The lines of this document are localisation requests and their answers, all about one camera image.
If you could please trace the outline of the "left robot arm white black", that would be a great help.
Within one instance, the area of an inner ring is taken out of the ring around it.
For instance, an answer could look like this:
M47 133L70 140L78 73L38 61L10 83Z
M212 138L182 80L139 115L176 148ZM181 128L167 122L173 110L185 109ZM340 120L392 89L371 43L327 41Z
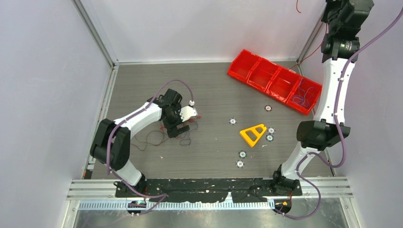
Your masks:
M127 190L135 197L142 196L146 189L145 175L131 163L131 139L148 125L161 121L169 138L188 131L188 126L180 125L197 116L195 101L182 106L182 95L168 89L165 94L148 99L136 111L115 119L104 119L98 125L91 145L90 155L115 172Z

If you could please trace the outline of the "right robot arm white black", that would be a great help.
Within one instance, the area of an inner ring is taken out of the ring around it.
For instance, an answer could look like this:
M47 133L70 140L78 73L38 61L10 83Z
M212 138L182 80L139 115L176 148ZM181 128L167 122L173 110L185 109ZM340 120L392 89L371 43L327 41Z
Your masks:
M344 106L350 75L355 67L360 45L358 32L374 6L372 0L328 0L321 21L327 25L321 53L324 84L312 121L301 122L297 145L290 157L273 173L271 190L288 195L300 186L302 171L320 152L337 143L345 146L351 128L345 126Z

